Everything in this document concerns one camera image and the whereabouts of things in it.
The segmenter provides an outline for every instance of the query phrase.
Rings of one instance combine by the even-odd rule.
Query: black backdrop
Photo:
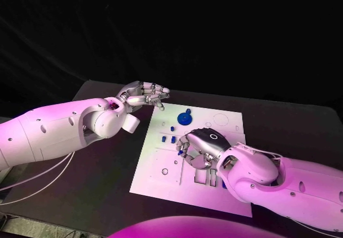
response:
[[[0,2],[2,116],[69,101],[90,79],[323,105],[343,115],[335,6],[116,4]]]

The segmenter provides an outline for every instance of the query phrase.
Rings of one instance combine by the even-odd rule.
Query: blue circular piece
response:
[[[192,123],[192,115],[190,115],[190,109],[186,110],[185,113],[180,113],[178,116],[178,122],[182,125],[189,125]]]

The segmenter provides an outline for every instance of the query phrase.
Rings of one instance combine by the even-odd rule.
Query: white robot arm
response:
[[[188,155],[193,146],[199,155]],[[185,161],[218,170],[232,196],[278,215],[327,231],[343,231],[343,171],[258,150],[231,146],[211,128],[196,129],[176,145]]]
[[[134,132],[140,120],[130,114],[143,105],[162,110],[170,90],[133,82],[117,97],[94,98],[31,110],[0,124],[0,170],[49,160],[111,138],[123,128]]]

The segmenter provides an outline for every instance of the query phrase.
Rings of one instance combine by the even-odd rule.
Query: black table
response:
[[[88,81],[75,100],[116,96],[121,87]],[[172,91],[165,102],[242,112],[248,145],[343,170],[343,125],[333,109],[182,91]],[[288,237],[323,237],[260,206],[251,219],[129,192],[152,113],[153,107],[144,106],[133,114],[141,120],[136,133],[121,130],[78,151],[56,182],[25,201],[0,206],[2,212],[104,236],[149,219],[193,215],[237,221]],[[59,161],[29,164],[20,179]],[[5,202],[38,191],[62,168],[13,188]]]

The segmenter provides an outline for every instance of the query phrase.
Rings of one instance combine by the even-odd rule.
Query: white board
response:
[[[252,217],[251,204],[234,198],[215,171],[196,171],[178,155],[172,143],[173,136],[178,141],[193,129],[205,127],[219,131],[231,145],[245,143],[242,114],[167,103],[165,108],[165,111],[154,108],[130,192]],[[178,115],[186,109],[193,121],[183,126]],[[195,156],[198,152],[190,147],[188,153]]]

